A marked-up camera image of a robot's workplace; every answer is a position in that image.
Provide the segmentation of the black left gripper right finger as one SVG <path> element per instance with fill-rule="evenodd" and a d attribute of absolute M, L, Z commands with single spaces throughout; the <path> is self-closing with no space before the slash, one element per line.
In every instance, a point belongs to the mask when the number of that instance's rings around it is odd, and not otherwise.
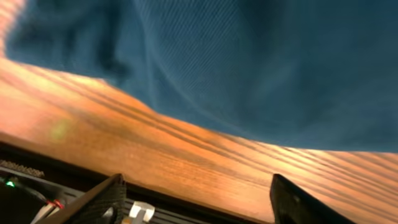
<path fill-rule="evenodd" d="M 270 199 L 275 224 L 354 224 L 280 174 L 272 177 Z"/>

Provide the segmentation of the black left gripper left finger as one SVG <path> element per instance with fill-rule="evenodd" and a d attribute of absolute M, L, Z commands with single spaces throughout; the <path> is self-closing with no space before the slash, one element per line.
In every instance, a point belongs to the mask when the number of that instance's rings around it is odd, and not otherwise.
<path fill-rule="evenodd" d="M 121 224 L 125 199 L 123 176 L 115 174 L 37 224 Z"/>

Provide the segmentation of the blue polo shirt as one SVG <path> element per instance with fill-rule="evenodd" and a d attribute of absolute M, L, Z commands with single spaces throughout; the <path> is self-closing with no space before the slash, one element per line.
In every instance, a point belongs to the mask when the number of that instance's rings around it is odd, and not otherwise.
<path fill-rule="evenodd" d="M 394 0 L 27 1 L 6 55 L 222 133 L 397 151 Z"/>

